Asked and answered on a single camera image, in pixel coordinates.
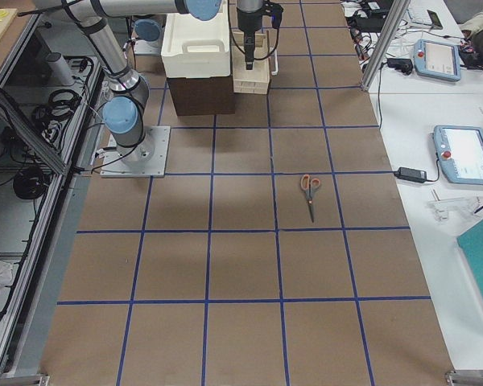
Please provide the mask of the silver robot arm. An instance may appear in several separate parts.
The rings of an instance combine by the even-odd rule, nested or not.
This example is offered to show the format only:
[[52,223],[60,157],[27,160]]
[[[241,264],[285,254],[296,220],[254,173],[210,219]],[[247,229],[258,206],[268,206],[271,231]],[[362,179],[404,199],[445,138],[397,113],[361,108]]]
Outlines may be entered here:
[[[237,1],[237,26],[243,33],[243,55],[246,70],[252,70],[255,60],[264,60],[272,55],[279,45],[281,22],[283,20],[283,7],[277,2],[263,0]],[[262,18],[271,18],[272,27],[277,31],[274,49],[263,58],[255,58],[256,32],[262,28]]]
[[148,84],[128,63],[108,19],[145,14],[188,14],[200,21],[217,15],[218,1],[60,1],[61,14],[74,22],[92,46],[113,93],[102,110],[102,119],[116,142],[120,159],[148,154],[142,116]]

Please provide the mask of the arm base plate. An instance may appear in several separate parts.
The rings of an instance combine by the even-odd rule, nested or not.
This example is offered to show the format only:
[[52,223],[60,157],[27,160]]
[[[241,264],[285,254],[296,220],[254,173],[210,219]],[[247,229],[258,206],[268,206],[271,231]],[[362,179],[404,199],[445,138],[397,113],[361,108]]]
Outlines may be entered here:
[[114,150],[105,153],[106,166],[100,169],[101,177],[162,178],[165,175],[171,127],[145,126],[144,129],[146,130],[144,141],[133,153],[123,159],[121,156],[126,155],[130,150],[117,147],[113,135],[109,135],[108,147],[114,147]]

